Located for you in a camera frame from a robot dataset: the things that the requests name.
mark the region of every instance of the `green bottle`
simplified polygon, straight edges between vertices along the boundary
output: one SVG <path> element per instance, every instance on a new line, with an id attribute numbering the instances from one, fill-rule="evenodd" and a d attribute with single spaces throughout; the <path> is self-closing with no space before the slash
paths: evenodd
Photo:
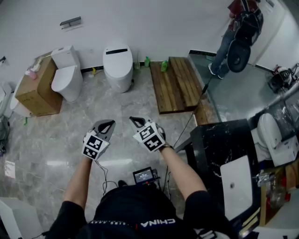
<path id="1" fill-rule="evenodd" d="M 145 60 L 144 60 L 144 66 L 145 67 L 149 67 L 150 66 L 150 59 L 148 56 L 145 57 Z"/>
<path id="2" fill-rule="evenodd" d="M 167 61 L 163 61 L 161 64 L 161 72 L 166 72 L 167 70 Z"/>

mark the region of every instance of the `wooden pallet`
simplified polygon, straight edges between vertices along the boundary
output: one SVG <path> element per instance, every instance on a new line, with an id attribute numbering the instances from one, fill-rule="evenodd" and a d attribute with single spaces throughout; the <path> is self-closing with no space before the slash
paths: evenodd
<path id="1" fill-rule="evenodd" d="M 170 57 L 166 72 L 161 62 L 151 62 L 150 70 L 160 114 L 193 111 L 202 89 L 185 57 Z"/>

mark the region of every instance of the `wall-mounted shelf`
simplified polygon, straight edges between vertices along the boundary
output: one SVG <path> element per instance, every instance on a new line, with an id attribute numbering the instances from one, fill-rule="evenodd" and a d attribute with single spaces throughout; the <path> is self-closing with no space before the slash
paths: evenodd
<path id="1" fill-rule="evenodd" d="M 81 17 L 75 17 L 75 18 L 69 19 L 67 21 L 63 21 L 60 24 L 60 26 L 62 26 L 61 29 L 65 29 L 65 28 L 69 28 L 69 27 L 76 26 L 79 24 L 81 24 Z"/>

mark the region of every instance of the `toilet tank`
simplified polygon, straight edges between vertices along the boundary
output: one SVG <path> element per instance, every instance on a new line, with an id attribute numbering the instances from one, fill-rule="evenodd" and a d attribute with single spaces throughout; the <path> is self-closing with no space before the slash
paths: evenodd
<path id="1" fill-rule="evenodd" d="M 80 69 L 80 61 L 73 46 L 58 48 L 51 53 L 58 69 L 76 65 Z"/>

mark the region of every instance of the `person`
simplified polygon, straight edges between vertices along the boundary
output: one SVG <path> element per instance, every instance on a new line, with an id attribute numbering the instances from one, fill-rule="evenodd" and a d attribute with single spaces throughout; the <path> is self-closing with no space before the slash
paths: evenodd
<path id="1" fill-rule="evenodd" d="M 119 187 L 104 195 L 93 221 L 87 223 L 84 209 L 92 160 L 84 157 L 67 186 L 46 239 L 238 238 L 198 174 L 169 145 L 159 151 L 185 199 L 183 220 L 156 186 L 128 186 L 119 181 Z"/>
<path id="2" fill-rule="evenodd" d="M 251 12 L 255 12 L 258 9 L 258 2 L 260 2 L 260 0 L 247 0 L 247 2 L 249 10 Z M 235 39 L 235 19 L 237 19 L 240 16 L 242 11 L 244 11 L 241 0 L 234 0 L 228 6 L 228 9 L 230 10 L 229 17 L 232 18 L 232 21 L 230 22 L 228 29 L 226 30 L 222 38 L 221 46 L 217 51 L 213 63 L 210 63 L 208 65 L 210 73 L 214 76 L 217 75 L 219 79 L 223 79 L 226 76 L 226 74 L 229 73 L 228 65 L 226 61 L 223 62 L 223 60 L 227 57 L 229 46 L 231 42 Z"/>

